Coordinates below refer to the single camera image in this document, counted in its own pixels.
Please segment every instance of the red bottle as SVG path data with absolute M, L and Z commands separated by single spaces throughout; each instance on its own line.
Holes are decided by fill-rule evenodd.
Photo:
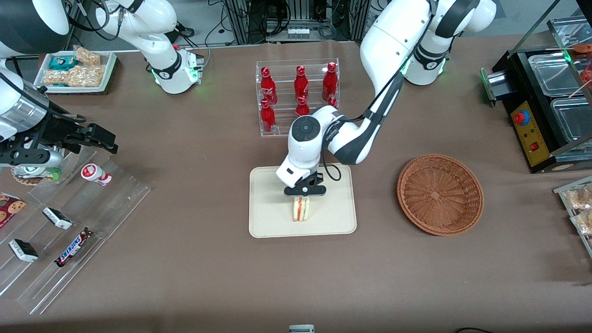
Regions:
M 308 79 L 304 74 L 304 66 L 299 65 L 296 67 L 296 79 L 294 80 L 294 93 L 295 99 L 298 97 L 305 96 L 308 98 Z
M 323 79 L 323 101 L 327 101 L 327 99 L 333 95 L 337 91 L 337 73 L 335 70 L 337 69 L 337 64 L 334 62 L 330 62 L 327 65 L 327 73 L 325 73 L 325 77 Z
M 275 124 L 274 110 L 269 106 L 269 100 L 264 98 L 261 101 L 261 120 L 263 121 L 263 130 L 268 133 L 273 133 L 278 129 Z
M 329 103 L 330 106 L 337 108 L 337 98 L 335 98 L 335 96 L 329 97 L 327 103 Z
M 299 116 L 305 116 L 310 113 L 310 108 L 306 104 L 308 102 L 308 98 L 306 96 L 299 96 L 296 103 L 296 114 Z
M 275 81 L 271 78 L 268 67 L 261 69 L 261 92 L 273 105 L 278 103 L 278 93 L 275 90 Z

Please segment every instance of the table surface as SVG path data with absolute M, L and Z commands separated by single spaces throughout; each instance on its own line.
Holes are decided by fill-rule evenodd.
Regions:
M 531 175 L 501 104 L 479 76 L 520 36 L 461 38 L 428 87 L 405 84 L 366 161 L 352 167 L 350 235 L 256 239 L 249 172 L 279 165 L 285 138 L 261 138 L 257 60 L 339 57 L 341 110 L 374 92 L 355 43 L 215 49 L 204 81 L 167 95 L 140 53 L 120 53 L 117 90 L 59 96 L 117 134 L 112 160 L 152 188 L 41 316 L 0 299 L 2 332 L 496 332 L 592 327 L 591 261 L 552 189 L 589 172 Z M 469 232 L 430 236 L 403 215 L 398 173 L 442 153 L 471 168 L 485 209 Z M 1 175 L 2 191 L 29 188 Z

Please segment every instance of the wicker basket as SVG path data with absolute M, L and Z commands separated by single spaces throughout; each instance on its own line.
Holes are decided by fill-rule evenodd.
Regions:
M 397 181 L 403 212 L 422 230 L 455 236 L 471 229 L 483 213 L 483 189 L 464 164 L 446 155 L 412 159 Z

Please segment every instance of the green indicator light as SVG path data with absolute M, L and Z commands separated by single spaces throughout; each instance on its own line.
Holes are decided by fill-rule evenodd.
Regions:
M 409 59 L 409 61 L 407 61 L 405 63 L 405 65 L 403 65 L 403 68 L 401 68 L 401 74 L 405 75 L 407 73 L 407 68 L 409 67 L 410 62 L 411 62 L 411 59 Z

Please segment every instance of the biscuit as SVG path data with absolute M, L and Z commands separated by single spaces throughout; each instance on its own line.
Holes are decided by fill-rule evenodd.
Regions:
M 16 213 L 20 212 L 21 209 L 26 205 L 27 204 L 24 201 L 21 201 L 21 200 L 15 201 L 8 207 L 8 213 L 16 214 Z

